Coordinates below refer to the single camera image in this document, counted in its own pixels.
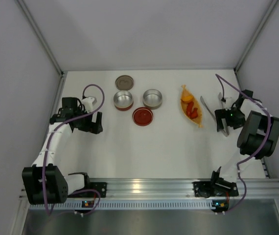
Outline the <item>orange food piece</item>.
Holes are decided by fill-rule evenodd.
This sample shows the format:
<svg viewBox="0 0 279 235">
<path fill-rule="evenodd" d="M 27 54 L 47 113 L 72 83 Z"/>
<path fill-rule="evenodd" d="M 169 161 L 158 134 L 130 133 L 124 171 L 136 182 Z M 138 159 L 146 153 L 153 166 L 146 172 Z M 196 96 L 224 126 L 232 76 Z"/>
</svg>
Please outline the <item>orange food piece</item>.
<svg viewBox="0 0 279 235">
<path fill-rule="evenodd" d="M 183 96 L 183 97 L 181 98 L 181 100 L 182 100 L 183 103 L 190 103 L 190 102 L 193 101 L 193 98 L 194 98 L 194 96 L 192 96 L 192 95 L 187 95 L 187 96 Z"/>
</svg>

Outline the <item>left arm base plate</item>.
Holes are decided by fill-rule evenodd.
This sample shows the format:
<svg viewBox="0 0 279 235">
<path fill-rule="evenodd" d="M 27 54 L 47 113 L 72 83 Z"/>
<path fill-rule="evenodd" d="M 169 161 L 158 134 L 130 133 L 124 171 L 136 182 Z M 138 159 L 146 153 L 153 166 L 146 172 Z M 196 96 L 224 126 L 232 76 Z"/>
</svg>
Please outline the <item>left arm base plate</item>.
<svg viewBox="0 0 279 235">
<path fill-rule="evenodd" d="M 82 189 L 76 190 L 68 197 L 69 198 L 98 197 L 95 191 L 97 191 L 100 194 L 101 198 L 106 198 L 107 182 L 90 182 L 87 184 L 87 186 L 84 186 Z"/>
</svg>

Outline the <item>red octopus sausage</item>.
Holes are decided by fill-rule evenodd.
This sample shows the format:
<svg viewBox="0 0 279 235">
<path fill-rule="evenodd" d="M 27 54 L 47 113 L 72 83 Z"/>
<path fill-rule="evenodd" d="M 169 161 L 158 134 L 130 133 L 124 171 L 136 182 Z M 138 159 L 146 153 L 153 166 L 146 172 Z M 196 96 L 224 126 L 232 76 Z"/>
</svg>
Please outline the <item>red octopus sausage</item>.
<svg viewBox="0 0 279 235">
<path fill-rule="evenodd" d="M 194 108 L 194 110 L 191 112 L 190 114 L 190 118 L 191 119 L 195 119 L 195 118 L 198 118 L 198 113 L 197 113 L 198 109 L 197 108 Z"/>
</svg>

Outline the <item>red round lid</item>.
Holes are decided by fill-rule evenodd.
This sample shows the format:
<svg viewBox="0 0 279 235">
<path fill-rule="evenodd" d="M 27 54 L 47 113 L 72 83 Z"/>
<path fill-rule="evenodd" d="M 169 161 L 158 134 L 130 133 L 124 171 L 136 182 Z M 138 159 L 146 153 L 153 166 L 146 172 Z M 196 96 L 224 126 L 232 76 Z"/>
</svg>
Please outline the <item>red round lid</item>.
<svg viewBox="0 0 279 235">
<path fill-rule="evenodd" d="M 153 121 L 153 112 L 146 107 L 139 107 L 132 113 L 133 122 L 138 126 L 147 126 Z"/>
</svg>

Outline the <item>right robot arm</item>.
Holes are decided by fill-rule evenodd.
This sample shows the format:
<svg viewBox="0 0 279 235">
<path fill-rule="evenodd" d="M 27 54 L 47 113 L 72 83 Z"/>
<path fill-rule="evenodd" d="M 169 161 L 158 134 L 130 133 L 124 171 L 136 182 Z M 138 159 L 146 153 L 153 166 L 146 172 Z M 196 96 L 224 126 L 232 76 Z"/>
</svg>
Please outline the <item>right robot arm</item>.
<svg viewBox="0 0 279 235">
<path fill-rule="evenodd" d="M 273 154 L 279 139 L 279 118 L 269 114 L 253 92 L 243 90 L 229 108 L 219 94 L 221 108 L 215 110 L 217 131 L 225 136 L 228 128 L 240 129 L 238 150 L 224 165 L 213 171 L 210 190 L 213 196 L 238 196 L 237 180 L 254 162 Z"/>
</svg>

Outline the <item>red sausage piece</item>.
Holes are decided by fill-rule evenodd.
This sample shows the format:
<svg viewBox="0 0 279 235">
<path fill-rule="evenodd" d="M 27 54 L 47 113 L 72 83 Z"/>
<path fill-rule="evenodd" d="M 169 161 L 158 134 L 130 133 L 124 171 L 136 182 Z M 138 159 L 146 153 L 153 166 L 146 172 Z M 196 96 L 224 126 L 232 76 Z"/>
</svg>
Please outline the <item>red sausage piece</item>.
<svg viewBox="0 0 279 235">
<path fill-rule="evenodd" d="M 193 109 L 193 106 L 194 106 L 194 102 L 191 101 L 188 105 L 187 105 L 187 108 L 186 108 L 186 114 L 188 116 L 190 116 L 191 112 L 192 112 L 192 109 Z"/>
</svg>

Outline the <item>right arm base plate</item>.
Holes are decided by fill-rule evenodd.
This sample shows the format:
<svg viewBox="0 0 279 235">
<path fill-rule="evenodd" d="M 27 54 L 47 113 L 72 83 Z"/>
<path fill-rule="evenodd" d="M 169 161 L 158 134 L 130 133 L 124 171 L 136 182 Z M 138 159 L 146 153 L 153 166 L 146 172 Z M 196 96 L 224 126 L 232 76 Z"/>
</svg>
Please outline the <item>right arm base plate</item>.
<svg viewBox="0 0 279 235">
<path fill-rule="evenodd" d="M 239 195 L 236 183 L 222 182 L 211 183 L 210 181 L 193 182 L 196 197 L 236 197 Z"/>
</svg>

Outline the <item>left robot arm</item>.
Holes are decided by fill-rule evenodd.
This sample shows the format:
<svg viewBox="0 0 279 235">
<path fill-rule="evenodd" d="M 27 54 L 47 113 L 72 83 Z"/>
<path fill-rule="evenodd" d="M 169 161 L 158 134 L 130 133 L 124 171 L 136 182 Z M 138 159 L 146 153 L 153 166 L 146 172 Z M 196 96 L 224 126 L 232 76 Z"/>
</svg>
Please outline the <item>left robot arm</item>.
<svg viewBox="0 0 279 235">
<path fill-rule="evenodd" d="M 62 151 L 75 129 L 92 134 L 103 131 L 102 113 L 96 112 L 96 120 L 92 120 L 96 103 L 94 96 L 62 98 L 61 108 L 49 120 L 48 134 L 37 159 L 22 171 L 30 204 L 64 203 L 69 196 L 91 189 L 87 173 L 76 172 L 64 176 L 58 165 L 65 162 Z"/>
</svg>

